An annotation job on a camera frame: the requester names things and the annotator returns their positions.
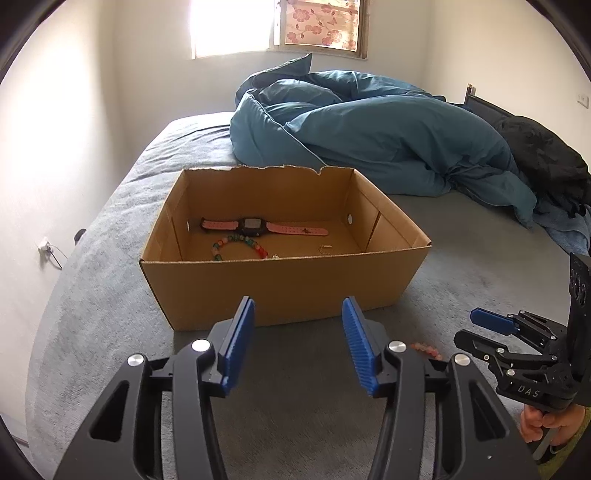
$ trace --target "metal screw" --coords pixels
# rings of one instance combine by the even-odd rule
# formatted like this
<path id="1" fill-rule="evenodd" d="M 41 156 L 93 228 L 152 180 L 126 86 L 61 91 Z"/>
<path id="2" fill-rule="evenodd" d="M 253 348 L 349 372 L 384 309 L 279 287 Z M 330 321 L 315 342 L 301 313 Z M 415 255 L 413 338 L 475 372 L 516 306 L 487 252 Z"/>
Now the metal screw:
<path id="1" fill-rule="evenodd" d="M 127 364 L 130 367 L 137 367 L 144 363 L 144 356 L 141 353 L 135 353 L 127 359 Z"/>
<path id="2" fill-rule="evenodd" d="M 388 348 L 396 353 L 402 353 L 406 351 L 406 343 L 400 340 L 394 340 L 388 344 Z"/>
<path id="3" fill-rule="evenodd" d="M 209 342 L 209 340 L 206 340 L 205 338 L 200 338 L 199 340 L 195 340 L 191 344 L 191 348 L 196 352 L 207 352 L 211 345 L 212 344 Z"/>
<path id="4" fill-rule="evenodd" d="M 470 357 L 468 357 L 467 355 L 464 355 L 463 353 L 457 354 L 453 358 L 453 361 L 463 367 L 465 367 L 466 365 L 470 365 Z"/>

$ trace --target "bed frame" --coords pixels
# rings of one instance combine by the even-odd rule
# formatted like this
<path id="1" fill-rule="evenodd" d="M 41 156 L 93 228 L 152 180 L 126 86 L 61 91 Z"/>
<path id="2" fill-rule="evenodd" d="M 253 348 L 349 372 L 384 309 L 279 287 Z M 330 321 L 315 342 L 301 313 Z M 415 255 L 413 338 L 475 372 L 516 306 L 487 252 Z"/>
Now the bed frame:
<path id="1" fill-rule="evenodd" d="M 493 105 L 482 98 L 478 98 L 476 96 L 476 88 L 470 83 L 466 89 L 464 107 L 467 107 L 473 114 L 478 115 L 493 126 L 499 120 L 513 116 L 512 113 L 503 110 L 500 106 Z"/>

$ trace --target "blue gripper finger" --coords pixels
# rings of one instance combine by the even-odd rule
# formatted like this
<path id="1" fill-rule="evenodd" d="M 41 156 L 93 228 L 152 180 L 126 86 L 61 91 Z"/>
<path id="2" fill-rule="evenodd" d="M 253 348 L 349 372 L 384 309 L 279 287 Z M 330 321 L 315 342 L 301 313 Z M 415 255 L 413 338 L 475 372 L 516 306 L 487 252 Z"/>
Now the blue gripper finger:
<path id="1" fill-rule="evenodd" d="M 474 325 L 500 333 L 501 335 L 515 335 L 519 332 L 519 328 L 513 320 L 484 309 L 472 310 L 470 312 L 470 320 Z"/>

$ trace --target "mattress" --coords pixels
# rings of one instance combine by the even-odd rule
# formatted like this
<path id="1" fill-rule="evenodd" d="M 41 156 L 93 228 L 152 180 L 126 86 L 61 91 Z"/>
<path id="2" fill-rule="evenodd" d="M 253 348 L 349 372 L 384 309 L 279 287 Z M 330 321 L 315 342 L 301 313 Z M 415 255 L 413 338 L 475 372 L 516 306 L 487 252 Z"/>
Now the mattress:
<path id="1" fill-rule="evenodd" d="M 231 116 L 171 123 L 65 265 L 41 318 L 27 384 L 28 440 L 45 478 L 53 476 L 76 429 L 130 354 L 169 356 L 200 335 L 170 329 L 138 259 L 181 169 L 238 164 L 229 140 Z M 566 321 L 569 258 L 541 227 L 525 229 L 508 212 L 459 192 L 392 198 L 433 240 L 401 300 L 366 313 L 392 339 L 430 343 L 448 358 L 456 352 L 453 335 L 469 325 L 475 307 L 501 313 L 523 308 Z M 491 337 L 528 351 L 515 339 Z M 505 404 L 518 415 L 519 404 Z M 238 387 L 213 401 L 228 475 L 244 480 L 366 478 L 383 408 L 384 401 L 368 398 L 358 385 L 339 318 L 257 328 Z M 431 478 L 433 430 L 428 421 L 421 478 Z M 170 396 L 163 401 L 162 443 L 165 478 L 173 479 Z"/>

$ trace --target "watch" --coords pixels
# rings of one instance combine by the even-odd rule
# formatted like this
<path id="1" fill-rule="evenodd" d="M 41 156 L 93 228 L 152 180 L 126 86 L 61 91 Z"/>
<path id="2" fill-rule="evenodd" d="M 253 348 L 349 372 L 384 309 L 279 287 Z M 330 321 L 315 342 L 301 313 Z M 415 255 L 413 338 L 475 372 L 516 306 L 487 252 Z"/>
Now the watch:
<path id="1" fill-rule="evenodd" d="M 277 225 L 276 223 L 267 222 L 262 218 L 242 218 L 233 222 L 216 222 L 202 218 L 199 226 L 206 232 L 211 230 L 226 230 L 251 237 L 261 236 L 264 233 L 313 236 L 326 236 L 329 234 L 329 231 L 325 228 Z"/>

